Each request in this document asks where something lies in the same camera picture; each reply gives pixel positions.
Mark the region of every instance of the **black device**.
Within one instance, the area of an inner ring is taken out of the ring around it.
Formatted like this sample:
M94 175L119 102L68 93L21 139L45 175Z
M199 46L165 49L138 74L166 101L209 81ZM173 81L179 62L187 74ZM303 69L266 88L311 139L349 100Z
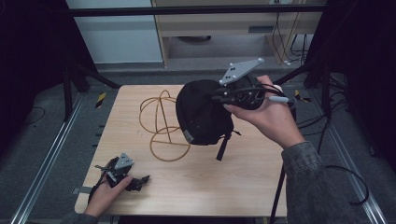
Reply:
M223 79L219 81L221 87L215 91L212 100L221 104L237 105L246 110L255 110L267 99L287 103L290 109L293 109L295 99L287 98L279 87L261 84L257 78L249 74L260 63L263 63L263 59L231 63ZM265 97L267 92L275 95Z
M116 157L112 159L106 167L101 167L96 165L96 168L101 169L103 172L106 172L106 180L111 188L114 188L118 185L122 179L128 176L128 172L131 170L134 161L130 159L125 153L121 153L120 157ZM149 175L137 179L133 178L131 183L125 189L128 191L137 190L140 191L144 184L149 182Z

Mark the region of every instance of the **black strap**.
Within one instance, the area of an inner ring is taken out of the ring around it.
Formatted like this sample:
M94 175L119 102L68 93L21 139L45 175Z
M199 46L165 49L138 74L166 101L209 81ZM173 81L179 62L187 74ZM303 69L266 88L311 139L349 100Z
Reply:
M216 157L216 160L218 160L218 161L222 160L222 156L224 155L225 148L227 147L227 142L228 142L228 140L230 140L230 138L231 138L231 133L226 133L224 135L224 139L221 143L221 147L219 149L218 156Z

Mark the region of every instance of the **wooden table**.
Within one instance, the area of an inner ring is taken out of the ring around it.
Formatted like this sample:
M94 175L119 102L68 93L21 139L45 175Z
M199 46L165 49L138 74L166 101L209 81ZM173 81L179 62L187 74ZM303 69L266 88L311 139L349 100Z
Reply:
M233 134L222 161L217 161L221 140L215 146L191 146L178 161L160 161L149 147L154 135L139 123L140 105L149 97L159 97L168 90L177 97L182 86L123 86L109 115L102 138L92 159L83 186L92 187L100 176L95 165L104 166L125 152L134 160L129 175L150 180L141 191L124 191L106 211L113 215L269 217L276 193L282 160L281 147L265 138L249 123L233 117ZM142 113L145 127L155 130L156 102ZM175 103L163 101L168 126L178 126ZM158 129L164 127L158 113ZM168 138L158 134L155 138ZM171 134L172 142L186 143L180 131ZM186 150L184 146L154 144L153 151L173 159ZM80 193L75 209L82 213L88 194ZM285 187L276 215L286 216Z

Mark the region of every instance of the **sweater cuff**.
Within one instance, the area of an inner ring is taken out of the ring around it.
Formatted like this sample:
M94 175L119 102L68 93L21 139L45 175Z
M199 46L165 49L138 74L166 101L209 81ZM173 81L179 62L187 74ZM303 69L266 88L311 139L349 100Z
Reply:
M323 164L317 150L310 142L302 142L288 147L282 151L281 155L288 176Z

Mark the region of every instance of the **right hand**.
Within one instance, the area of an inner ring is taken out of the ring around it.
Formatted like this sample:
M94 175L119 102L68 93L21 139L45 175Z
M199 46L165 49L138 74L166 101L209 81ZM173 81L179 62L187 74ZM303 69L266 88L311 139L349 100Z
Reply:
M261 84L273 85L268 76L257 77L257 79ZM265 93L265 97L271 95L274 94ZM305 141L286 103L264 100L256 110L245 110L235 105L225 105L224 107L237 118L256 126L262 134L283 148L292 147Z

